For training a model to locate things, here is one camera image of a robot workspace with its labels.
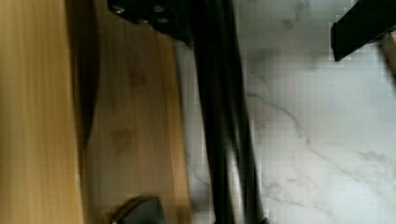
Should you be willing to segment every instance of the bamboo cutting board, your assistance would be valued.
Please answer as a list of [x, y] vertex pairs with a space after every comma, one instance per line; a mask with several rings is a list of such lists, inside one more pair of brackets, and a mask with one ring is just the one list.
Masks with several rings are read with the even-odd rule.
[[191, 223], [171, 40], [106, 1], [1, 5], [0, 223], [108, 223], [142, 194], [166, 223]]
[[64, 1], [0, 5], [0, 223], [82, 224]]

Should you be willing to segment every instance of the black metal bracket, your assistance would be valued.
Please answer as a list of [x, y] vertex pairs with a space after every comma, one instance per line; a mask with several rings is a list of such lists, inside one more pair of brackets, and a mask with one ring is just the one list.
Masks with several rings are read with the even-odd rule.
[[332, 26], [332, 51], [336, 62], [380, 39], [396, 25], [395, 0], [360, 0]]
[[155, 30], [191, 46], [192, 36], [188, 1], [108, 0], [108, 8], [134, 24], [149, 24]]

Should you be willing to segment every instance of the white marble surface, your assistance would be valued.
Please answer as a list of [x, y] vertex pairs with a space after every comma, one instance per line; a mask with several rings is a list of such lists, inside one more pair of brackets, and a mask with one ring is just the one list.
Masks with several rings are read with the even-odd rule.
[[[396, 94], [368, 45], [340, 63], [350, 0], [235, 1], [262, 201], [272, 224], [396, 220]], [[214, 214], [194, 58], [177, 43], [195, 224]]]

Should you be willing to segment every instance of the gray marble veining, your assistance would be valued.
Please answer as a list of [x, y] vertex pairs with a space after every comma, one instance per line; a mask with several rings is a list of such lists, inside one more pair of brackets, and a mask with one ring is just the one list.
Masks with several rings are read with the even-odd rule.
[[[376, 44], [340, 63], [349, 0], [234, 1], [262, 201], [272, 224], [396, 218], [396, 95]], [[176, 43], [194, 223], [215, 220], [192, 51]]]

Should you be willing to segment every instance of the wood grain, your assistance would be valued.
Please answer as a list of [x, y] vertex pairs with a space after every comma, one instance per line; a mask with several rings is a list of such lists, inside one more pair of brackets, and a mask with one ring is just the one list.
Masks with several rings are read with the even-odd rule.
[[83, 223], [65, 12], [0, 6], [0, 223]]
[[95, 1], [100, 80], [85, 162], [91, 223], [139, 195], [161, 198], [165, 223], [191, 223], [172, 42]]

